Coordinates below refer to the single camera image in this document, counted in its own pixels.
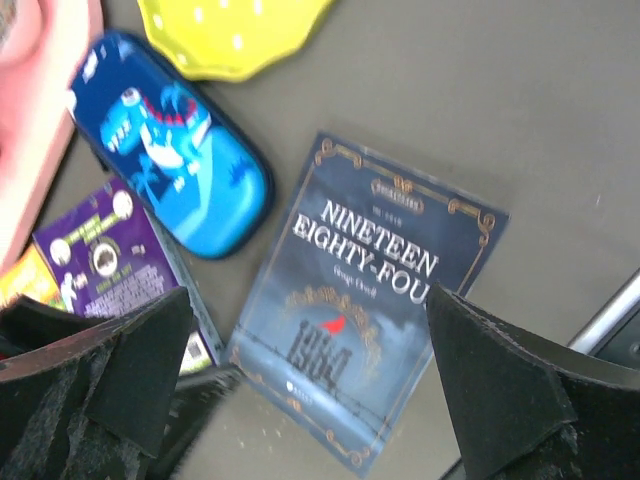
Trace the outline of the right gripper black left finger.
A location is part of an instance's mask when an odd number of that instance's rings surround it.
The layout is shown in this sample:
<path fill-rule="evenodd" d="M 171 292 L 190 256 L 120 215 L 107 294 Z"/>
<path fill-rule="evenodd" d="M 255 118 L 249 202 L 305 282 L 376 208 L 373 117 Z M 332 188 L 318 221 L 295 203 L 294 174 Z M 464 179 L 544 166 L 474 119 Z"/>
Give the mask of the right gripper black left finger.
<path fill-rule="evenodd" d="M 2 478 L 144 478 L 192 321 L 183 287 L 106 318 L 26 296 L 2 309 Z"/>

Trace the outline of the Nineteen Eighty-Four book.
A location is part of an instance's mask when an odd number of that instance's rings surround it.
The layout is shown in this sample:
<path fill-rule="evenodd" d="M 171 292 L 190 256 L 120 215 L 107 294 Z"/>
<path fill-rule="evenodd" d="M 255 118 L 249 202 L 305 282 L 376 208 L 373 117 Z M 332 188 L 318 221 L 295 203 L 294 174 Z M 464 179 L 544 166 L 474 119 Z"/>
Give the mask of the Nineteen Eighty-Four book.
<path fill-rule="evenodd" d="M 321 131 L 226 356 L 365 477 L 432 355 L 427 295 L 472 288 L 510 217 Z"/>

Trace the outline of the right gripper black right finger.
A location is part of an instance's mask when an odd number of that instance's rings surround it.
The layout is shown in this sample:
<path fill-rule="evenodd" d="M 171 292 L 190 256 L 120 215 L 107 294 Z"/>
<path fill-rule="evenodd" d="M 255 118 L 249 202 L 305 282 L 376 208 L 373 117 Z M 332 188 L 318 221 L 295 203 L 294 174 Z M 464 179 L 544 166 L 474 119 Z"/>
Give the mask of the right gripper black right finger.
<path fill-rule="evenodd" d="M 427 317 L 467 478 L 638 478 L 638 370 L 529 332 L 440 284 Z"/>

